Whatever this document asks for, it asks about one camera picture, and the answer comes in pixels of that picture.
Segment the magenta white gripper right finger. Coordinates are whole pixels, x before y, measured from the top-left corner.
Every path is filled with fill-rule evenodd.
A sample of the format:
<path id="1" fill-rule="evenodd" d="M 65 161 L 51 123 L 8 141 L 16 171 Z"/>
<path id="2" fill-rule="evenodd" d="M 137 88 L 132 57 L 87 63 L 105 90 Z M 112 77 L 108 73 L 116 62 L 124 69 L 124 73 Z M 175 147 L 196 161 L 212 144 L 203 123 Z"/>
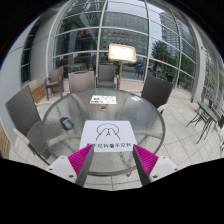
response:
<path id="1" fill-rule="evenodd" d="M 179 170 L 178 166 L 168 157 L 158 157 L 138 145 L 133 146 L 133 156 L 143 186 Z"/>

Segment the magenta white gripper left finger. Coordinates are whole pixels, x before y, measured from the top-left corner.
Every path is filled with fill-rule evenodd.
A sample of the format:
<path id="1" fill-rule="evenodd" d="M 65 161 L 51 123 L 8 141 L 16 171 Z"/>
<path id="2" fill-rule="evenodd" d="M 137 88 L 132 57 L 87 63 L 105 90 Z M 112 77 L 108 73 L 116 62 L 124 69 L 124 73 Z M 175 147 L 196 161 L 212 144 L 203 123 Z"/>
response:
<path id="1" fill-rule="evenodd" d="M 47 168 L 47 171 L 83 187 L 93 156 L 94 147 L 89 145 L 69 157 L 60 156 Z"/>

